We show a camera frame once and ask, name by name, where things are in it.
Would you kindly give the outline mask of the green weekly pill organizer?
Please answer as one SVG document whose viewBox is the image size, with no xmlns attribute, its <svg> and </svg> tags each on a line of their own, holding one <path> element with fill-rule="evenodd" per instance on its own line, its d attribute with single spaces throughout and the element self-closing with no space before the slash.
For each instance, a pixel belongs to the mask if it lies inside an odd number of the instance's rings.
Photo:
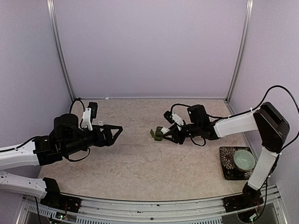
<svg viewBox="0 0 299 224">
<path fill-rule="evenodd" d="M 150 130 L 150 135 L 154 139 L 154 141 L 162 141 L 163 140 L 163 127 L 162 126 L 157 126 L 156 130 L 154 131 L 153 129 Z"/>
</svg>

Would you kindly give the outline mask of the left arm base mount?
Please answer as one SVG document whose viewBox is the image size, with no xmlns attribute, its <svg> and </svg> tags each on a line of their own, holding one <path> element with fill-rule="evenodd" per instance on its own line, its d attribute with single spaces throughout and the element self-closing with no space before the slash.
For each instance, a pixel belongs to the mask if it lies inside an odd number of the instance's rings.
<svg viewBox="0 0 299 224">
<path fill-rule="evenodd" d="M 78 213 L 81 206 L 81 199 L 63 194 L 47 193 L 46 196 L 40 200 L 40 204 L 65 212 Z"/>
</svg>

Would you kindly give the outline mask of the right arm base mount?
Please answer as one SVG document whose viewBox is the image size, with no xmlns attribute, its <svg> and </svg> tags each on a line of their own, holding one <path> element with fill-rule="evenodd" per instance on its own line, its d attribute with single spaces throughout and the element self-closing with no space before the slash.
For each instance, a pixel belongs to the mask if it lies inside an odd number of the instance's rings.
<svg viewBox="0 0 299 224">
<path fill-rule="evenodd" d="M 263 204 L 264 200 L 260 192 L 245 192 L 225 197 L 223 198 L 223 203 L 226 212 L 233 212 Z"/>
</svg>

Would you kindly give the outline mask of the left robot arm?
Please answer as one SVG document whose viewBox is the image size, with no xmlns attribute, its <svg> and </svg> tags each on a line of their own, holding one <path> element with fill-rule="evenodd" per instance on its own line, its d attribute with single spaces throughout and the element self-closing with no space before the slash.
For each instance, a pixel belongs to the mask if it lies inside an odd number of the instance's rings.
<svg viewBox="0 0 299 224">
<path fill-rule="evenodd" d="M 79 151 L 90 152 L 92 146 L 109 147 L 123 131 L 122 126 L 92 125 L 80 129 L 78 117 L 67 113 L 54 119 L 49 135 L 35 136 L 26 142 L 0 149 L 0 189 L 47 200 L 59 208 L 65 204 L 56 180 L 13 175 L 6 170 L 23 166 L 46 166 L 67 159 Z"/>
</svg>

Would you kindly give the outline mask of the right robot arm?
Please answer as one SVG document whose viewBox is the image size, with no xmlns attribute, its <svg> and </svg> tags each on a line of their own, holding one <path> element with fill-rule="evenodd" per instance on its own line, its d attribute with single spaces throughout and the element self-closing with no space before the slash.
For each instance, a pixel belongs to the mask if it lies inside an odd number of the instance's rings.
<svg viewBox="0 0 299 224">
<path fill-rule="evenodd" d="M 240 205 L 249 207 L 257 200 L 257 192 L 277 164 L 290 131 L 289 123 L 270 102 L 238 115 L 215 117 L 214 120 L 211 120 L 203 105 L 189 106 L 187 112 L 189 124 L 174 112 L 164 113 L 164 117 L 171 124 L 170 128 L 161 129 L 165 140 L 181 145 L 186 138 L 199 136 L 203 140 L 218 140 L 239 133 L 259 132 L 262 151 L 253 173 L 243 188 L 243 193 L 239 196 Z"/>
</svg>

